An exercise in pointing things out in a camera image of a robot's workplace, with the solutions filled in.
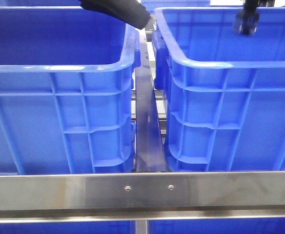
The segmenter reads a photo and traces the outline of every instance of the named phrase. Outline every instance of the metal rail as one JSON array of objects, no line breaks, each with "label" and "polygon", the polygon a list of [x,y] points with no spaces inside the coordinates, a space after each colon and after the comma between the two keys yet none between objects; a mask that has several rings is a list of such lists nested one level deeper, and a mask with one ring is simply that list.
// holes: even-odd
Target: metal rail
[{"label": "metal rail", "polygon": [[285,172],[0,176],[0,223],[285,216]]}]

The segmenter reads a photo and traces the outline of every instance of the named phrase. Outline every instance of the metal rack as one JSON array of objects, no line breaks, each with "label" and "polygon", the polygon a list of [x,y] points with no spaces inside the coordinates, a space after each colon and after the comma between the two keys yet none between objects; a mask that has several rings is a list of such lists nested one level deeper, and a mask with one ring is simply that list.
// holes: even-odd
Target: metal rack
[{"label": "metal rack", "polygon": [[136,220],[136,233],[145,234],[154,219],[285,217],[285,172],[166,172],[151,31],[141,36],[135,71],[136,172],[0,176],[0,223]]}]

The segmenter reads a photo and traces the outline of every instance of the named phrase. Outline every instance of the metal frame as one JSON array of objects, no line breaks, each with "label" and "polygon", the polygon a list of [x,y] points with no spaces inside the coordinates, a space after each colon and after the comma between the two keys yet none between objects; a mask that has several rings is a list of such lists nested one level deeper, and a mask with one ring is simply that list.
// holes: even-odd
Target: metal frame
[{"label": "metal frame", "polygon": [[168,173],[144,31],[136,173],[0,176],[0,223],[285,217],[285,172]]}]

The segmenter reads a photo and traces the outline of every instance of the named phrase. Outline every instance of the blue plastic crate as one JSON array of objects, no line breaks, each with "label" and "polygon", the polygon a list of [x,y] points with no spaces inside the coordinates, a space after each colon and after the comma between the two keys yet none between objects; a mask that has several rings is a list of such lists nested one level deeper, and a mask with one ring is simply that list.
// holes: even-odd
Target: blue plastic crate
[{"label": "blue plastic crate", "polygon": [[159,220],[150,234],[285,234],[285,218]]},{"label": "blue plastic crate", "polygon": [[0,174],[131,171],[138,39],[80,7],[0,7]]},{"label": "blue plastic crate", "polygon": [[142,0],[142,5],[154,14],[154,10],[158,7],[210,6],[210,0]]},{"label": "blue plastic crate", "polygon": [[238,9],[156,10],[173,171],[285,170],[285,7],[260,8],[253,36],[233,32]]},{"label": "blue plastic crate", "polygon": [[135,234],[135,222],[0,224],[0,234]]},{"label": "blue plastic crate", "polygon": [[0,0],[0,6],[79,6],[79,0]]}]

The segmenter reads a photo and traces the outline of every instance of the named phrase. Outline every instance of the crate handle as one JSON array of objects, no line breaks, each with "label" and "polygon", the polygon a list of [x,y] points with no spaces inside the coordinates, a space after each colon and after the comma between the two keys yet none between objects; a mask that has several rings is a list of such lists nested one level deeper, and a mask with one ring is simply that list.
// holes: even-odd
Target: crate handle
[{"label": "crate handle", "polygon": [[134,54],[134,64],[133,67],[140,67],[141,62],[141,50],[140,50],[140,41],[139,41],[139,31],[135,30],[135,44],[134,44],[135,54]]},{"label": "crate handle", "polygon": [[152,34],[153,51],[156,57],[156,77],[154,87],[159,90],[164,89],[164,78],[168,76],[168,49],[159,30]]}]

